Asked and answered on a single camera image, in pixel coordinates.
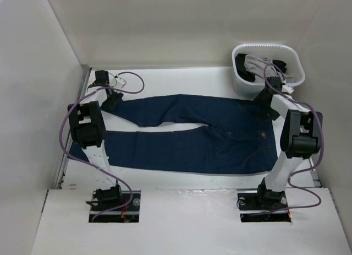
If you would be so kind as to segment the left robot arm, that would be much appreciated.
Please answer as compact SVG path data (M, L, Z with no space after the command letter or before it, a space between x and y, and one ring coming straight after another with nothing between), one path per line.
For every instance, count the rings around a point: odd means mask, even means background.
M107 175L111 172L105 150L106 126L101 109L112 111L123 94L111 89L109 73L106 70L95 72L95 81L87 87L88 98L72 108L69 115L71 138L87 157L87 161L100 169L96 171L98 189L88 205L97 209L118 210L123 205L122 189L118 181Z

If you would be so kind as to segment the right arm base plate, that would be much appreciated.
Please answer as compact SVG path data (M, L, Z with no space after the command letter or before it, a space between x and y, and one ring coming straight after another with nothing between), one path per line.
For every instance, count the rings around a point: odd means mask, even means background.
M240 191L236 205L242 223L291 222L289 212L281 210L288 206L285 194L281 199L260 199L257 192Z

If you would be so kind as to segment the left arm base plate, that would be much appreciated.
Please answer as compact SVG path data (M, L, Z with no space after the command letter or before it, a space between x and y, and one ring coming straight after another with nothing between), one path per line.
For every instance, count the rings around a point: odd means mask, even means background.
M130 192L123 191L119 199L98 200L96 197L86 201L90 206L90 223L138 223L141 207L141 191L133 191L133 198L127 206L104 212L95 219L93 217L101 211L125 204L130 198Z

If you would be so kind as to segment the dark blue denim trousers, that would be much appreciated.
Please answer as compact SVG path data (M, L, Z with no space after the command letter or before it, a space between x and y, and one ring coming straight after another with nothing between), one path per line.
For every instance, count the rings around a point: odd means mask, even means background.
M278 158L272 120L249 100L155 96L122 101L112 114L140 127L197 124L185 131L109 131L104 145L113 166L250 175L271 171Z

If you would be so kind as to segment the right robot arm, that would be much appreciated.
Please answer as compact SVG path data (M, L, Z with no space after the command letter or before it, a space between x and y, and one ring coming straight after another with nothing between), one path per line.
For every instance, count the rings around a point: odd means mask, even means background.
M263 178L255 194L259 209L266 212L289 209L285 198L291 178L310 168L297 168L312 155L323 153L323 114L309 104L297 102L282 92L279 77L265 78L264 89L254 99L272 119L284 118L280 136L280 154L273 169Z

